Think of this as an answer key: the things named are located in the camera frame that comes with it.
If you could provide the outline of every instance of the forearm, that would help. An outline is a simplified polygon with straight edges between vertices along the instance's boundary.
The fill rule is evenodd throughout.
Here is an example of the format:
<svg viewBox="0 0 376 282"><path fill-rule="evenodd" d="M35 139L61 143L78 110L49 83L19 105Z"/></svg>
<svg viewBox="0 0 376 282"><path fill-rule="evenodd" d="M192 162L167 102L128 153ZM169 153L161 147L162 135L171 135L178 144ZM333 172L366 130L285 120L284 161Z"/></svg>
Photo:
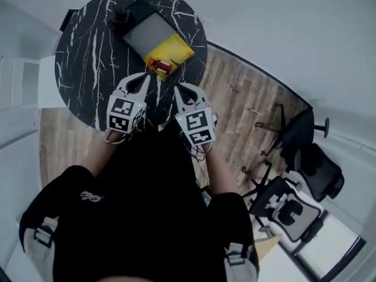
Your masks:
<svg viewBox="0 0 376 282"><path fill-rule="evenodd" d="M214 144L211 151L206 154L206 165L209 174L210 190L213 195L226 192L239 193L235 179L226 161Z"/></svg>
<svg viewBox="0 0 376 282"><path fill-rule="evenodd" d="M97 176L110 160L116 146L106 143L100 137L91 145L89 153L81 162L81 166L88 169L94 176Z"/></svg>

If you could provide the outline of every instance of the black t-shirt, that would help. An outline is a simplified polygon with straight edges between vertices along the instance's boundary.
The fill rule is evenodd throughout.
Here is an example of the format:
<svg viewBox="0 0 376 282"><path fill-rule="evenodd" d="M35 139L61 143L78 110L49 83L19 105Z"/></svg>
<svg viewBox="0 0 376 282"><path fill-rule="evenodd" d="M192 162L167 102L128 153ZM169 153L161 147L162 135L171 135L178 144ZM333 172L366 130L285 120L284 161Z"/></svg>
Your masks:
<svg viewBox="0 0 376 282"><path fill-rule="evenodd" d="M243 199L219 194L206 207L191 157L169 130L120 145L97 178L69 167L22 216L22 244L46 216L59 216L54 281L225 281L224 248L254 243ZM254 250L250 258L258 269Z"/></svg>

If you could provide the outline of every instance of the round table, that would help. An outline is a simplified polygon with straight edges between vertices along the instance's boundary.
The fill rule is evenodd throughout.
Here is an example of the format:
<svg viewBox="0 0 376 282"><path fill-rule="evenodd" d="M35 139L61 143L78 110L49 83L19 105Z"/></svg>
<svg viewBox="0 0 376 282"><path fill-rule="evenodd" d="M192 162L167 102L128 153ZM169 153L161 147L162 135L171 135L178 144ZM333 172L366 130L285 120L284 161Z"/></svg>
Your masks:
<svg viewBox="0 0 376 282"><path fill-rule="evenodd" d="M135 0L91 0L74 13L56 49L55 76L68 109L83 123L106 130L109 97L126 76L147 71L151 75L145 102L146 116L139 129L156 127L177 113L174 86L199 85L207 59L207 42L196 13L183 0L145 0L176 28L195 55L165 81L157 79L132 48L107 26L114 11Z"/></svg>

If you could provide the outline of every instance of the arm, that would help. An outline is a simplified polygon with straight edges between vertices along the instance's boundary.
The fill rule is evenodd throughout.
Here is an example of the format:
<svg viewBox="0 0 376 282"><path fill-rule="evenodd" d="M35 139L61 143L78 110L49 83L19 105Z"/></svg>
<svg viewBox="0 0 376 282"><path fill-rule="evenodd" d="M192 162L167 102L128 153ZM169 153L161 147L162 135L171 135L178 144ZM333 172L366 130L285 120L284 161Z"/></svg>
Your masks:
<svg viewBox="0 0 376 282"><path fill-rule="evenodd" d="M211 150L208 145L203 145L206 153L206 165L210 180L210 190L213 195L220 193L234 192L239 193L231 171L223 159L223 156L212 143Z"/></svg>
<svg viewBox="0 0 376 282"><path fill-rule="evenodd" d="M122 134L106 131L105 136L108 141L116 142L121 138ZM81 162L81 166L88 169L96 177L106 166L116 147L116 144L107 143L102 137L97 138L91 145L89 153Z"/></svg>

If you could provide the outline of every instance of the wooden floor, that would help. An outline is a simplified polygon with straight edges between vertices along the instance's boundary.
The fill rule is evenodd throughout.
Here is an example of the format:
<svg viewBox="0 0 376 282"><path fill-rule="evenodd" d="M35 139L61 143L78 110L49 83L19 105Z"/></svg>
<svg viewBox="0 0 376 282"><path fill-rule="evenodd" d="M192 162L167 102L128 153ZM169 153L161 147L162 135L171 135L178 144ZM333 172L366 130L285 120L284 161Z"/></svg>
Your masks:
<svg viewBox="0 0 376 282"><path fill-rule="evenodd" d="M201 87L218 114L216 145L226 158L241 193L252 188L245 166L253 178L262 176L262 150L270 147L276 134L254 127L257 121L280 127L276 102L285 106L286 119L306 109L307 104L267 75L237 58L209 47L206 71ZM91 140L100 133L85 126L67 108L44 109L41 113L40 154L42 183L46 185L68 166L78 164L88 151ZM274 152L268 157L273 172L281 174L285 165ZM208 182L205 162L193 161L197 179Z"/></svg>

